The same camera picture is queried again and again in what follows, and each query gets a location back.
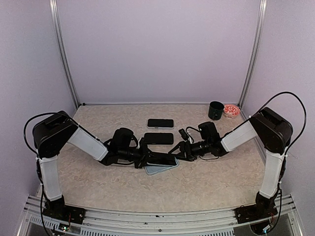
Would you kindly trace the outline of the silver edged black smartphone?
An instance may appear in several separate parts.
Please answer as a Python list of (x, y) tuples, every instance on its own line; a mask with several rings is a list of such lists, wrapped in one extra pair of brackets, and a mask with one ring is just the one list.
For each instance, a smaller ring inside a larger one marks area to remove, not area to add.
[(167, 153), (161, 153), (161, 164), (162, 166), (173, 166), (175, 165), (175, 157)]

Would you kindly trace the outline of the light blue phone case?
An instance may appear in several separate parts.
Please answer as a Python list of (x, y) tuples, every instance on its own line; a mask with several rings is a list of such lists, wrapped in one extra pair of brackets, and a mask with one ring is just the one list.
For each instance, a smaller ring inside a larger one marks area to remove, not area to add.
[(170, 169), (174, 169), (174, 168), (178, 167), (178, 165), (179, 165), (179, 162), (175, 158), (175, 165), (173, 165), (173, 166), (152, 166), (152, 165), (149, 165), (149, 166), (145, 166), (144, 169), (145, 169), (146, 173), (151, 176), (151, 175), (162, 173), (162, 172), (170, 170)]

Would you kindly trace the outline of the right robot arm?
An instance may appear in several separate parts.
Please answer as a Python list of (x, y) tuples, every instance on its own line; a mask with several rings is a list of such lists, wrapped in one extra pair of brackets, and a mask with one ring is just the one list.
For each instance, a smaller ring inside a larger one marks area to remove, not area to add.
[(266, 153), (264, 177), (258, 193), (262, 199), (252, 206), (252, 214), (256, 218), (264, 217), (271, 210), (267, 199), (273, 198), (279, 189), (285, 152), (293, 133), (292, 125), (265, 107), (223, 137), (211, 121), (200, 124), (198, 129), (202, 138), (200, 142), (181, 141), (169, 153), (185, 161), (193, 161), (208, 153), (222, 157), (256, 137), (261, 140)]

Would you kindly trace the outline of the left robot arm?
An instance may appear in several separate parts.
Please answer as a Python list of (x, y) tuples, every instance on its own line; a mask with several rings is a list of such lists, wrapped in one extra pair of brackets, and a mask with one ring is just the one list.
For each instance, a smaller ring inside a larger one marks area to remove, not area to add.
[(66, 144), (73, 145), (105, 166), (125, 160), (142, 168), (147, 163), (157, 164), (161, 153), (151, 151), (143, 140), (137, 140), (127, 128), (115, 131), (114, 136), (102, 142), (91, 134), (65, 111), (47, 113), (47, 118), (33, 127), (32, 135), (36, 147), (43, 192), (51, 201), (49, 210), (59, 219), (69, 214), (63, 198), (59, 174), (58, 156)]

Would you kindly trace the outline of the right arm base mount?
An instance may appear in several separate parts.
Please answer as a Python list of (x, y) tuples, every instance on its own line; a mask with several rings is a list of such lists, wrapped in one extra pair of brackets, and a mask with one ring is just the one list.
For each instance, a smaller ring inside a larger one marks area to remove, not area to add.
[(275, 199), (257, 195), (255, 204), (234, 209), (238, 224), (265, 219), (278, 214)]

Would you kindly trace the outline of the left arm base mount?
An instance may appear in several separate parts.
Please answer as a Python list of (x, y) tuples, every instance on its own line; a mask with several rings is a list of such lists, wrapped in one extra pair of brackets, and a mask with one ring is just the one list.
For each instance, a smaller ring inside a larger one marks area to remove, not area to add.
[(63, 199), (46, 201), (43, 215), (68, 223), (83, 224), (86, 210), (81, 207), (69, 206)]

